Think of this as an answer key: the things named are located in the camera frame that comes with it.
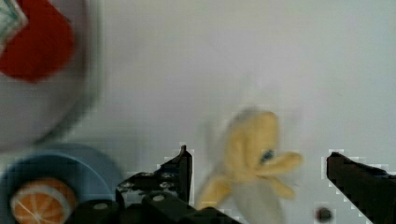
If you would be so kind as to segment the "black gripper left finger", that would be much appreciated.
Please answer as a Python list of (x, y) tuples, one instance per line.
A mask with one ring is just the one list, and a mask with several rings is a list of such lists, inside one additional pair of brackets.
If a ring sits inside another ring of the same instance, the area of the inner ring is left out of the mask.
[(190, 200), (192, 155), (183, 145), (179, 153), (152, 172), (139, 172), (121, 181), (115, 190), (121, 208), (141, 203), (150, 193), (163, 191), (187, 203)]

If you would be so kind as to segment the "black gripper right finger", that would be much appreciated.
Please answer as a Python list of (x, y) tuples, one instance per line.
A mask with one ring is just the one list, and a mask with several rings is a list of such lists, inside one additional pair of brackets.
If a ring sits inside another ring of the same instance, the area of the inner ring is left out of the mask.
[(395, 175), (333, 152), (326, 176), (373, 224), (395, 224)]

